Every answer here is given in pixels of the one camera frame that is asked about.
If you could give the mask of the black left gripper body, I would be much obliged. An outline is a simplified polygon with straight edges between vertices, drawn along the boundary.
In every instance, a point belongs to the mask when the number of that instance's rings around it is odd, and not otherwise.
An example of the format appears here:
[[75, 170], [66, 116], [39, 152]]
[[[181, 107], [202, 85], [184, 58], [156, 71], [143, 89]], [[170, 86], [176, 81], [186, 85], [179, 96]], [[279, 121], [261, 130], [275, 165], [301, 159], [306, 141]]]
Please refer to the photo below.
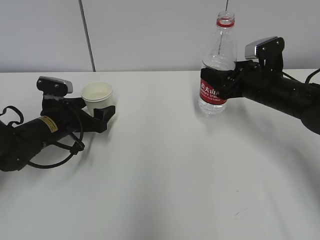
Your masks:
[[61, 100], [42, 99], [42, 116], [55, 117], [64, 126], [75, 131], [102, 133], [107, 130], [107, 121], [98, 120], [86, 113], [83, 108], [85, 101], [80, 98], [63, 98]]

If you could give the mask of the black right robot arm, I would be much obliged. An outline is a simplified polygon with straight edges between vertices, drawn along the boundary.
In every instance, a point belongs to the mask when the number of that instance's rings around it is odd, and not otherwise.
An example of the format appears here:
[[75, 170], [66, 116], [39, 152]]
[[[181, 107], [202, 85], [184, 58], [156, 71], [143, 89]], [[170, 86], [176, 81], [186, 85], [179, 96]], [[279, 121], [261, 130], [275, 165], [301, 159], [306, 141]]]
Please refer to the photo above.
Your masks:
[[301, 120], [310, 131], [320, 133], [320, 86], [267, 72], [252, 60], [239, 61], [234, 70], [202, 68], [200, 77], [221, 99], [247, 98]]

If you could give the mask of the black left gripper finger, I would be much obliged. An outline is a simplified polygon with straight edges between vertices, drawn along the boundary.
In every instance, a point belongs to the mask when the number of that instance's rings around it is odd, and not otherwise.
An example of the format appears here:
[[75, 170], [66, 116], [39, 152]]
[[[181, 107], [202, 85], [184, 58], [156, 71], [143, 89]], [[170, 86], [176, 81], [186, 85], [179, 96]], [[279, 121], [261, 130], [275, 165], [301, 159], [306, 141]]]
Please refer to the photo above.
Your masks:
[[100, 121], [108, 122], [116, 113], [116, 106], [110, 105], [105, 108], [94, 108], [93, 117]]

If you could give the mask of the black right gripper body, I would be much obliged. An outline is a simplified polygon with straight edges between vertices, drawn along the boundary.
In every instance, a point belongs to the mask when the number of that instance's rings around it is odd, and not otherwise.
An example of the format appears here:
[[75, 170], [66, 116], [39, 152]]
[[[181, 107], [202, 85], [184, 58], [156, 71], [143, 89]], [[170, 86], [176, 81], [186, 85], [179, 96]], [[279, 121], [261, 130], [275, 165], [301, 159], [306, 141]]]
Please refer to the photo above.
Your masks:
[[235, 69], [227, 75], [223, 83], [223, 98], [262, 99], [263, 92], [255, 83], [261, 74], [261, 67], [253, 60], [237, 61]]

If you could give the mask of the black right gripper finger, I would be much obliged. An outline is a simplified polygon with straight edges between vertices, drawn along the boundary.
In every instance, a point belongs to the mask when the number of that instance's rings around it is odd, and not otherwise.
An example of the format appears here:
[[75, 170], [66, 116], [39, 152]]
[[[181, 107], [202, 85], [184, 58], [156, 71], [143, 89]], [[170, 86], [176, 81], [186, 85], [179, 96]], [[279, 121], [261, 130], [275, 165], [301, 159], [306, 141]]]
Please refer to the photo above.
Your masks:
[[233, 97], [231, 80], [233, 73], [233, 70], [216, 70], [205, 67], [201, 69], [200, 77], [213, 89], [214, 95], [228, 100]]

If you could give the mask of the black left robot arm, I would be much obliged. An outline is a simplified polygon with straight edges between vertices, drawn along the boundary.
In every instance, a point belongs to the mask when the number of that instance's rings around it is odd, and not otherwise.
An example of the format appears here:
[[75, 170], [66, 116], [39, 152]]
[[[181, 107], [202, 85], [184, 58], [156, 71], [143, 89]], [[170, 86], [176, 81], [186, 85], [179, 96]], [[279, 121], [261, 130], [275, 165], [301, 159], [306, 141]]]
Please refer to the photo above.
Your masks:
[[[86, 113], [82, 98], [43, 99], [40, 117], [24, 121], [20, 110], [8, 105], [2, 111], [14, 111], [18, 121], [0, 124], [0, 169], [4, 172], [19, 171], [29, 165], [37, 169], [52, 169], [68, 162], [85, 149], [85, 133], [102, 133], [107, 130], [109, 120], [116, 113], [110, 105], [96, 108], [93, 115]], [[51, 165], [32, 162], [42, 149], [54, 145], [69, 151], [66, 159]]]

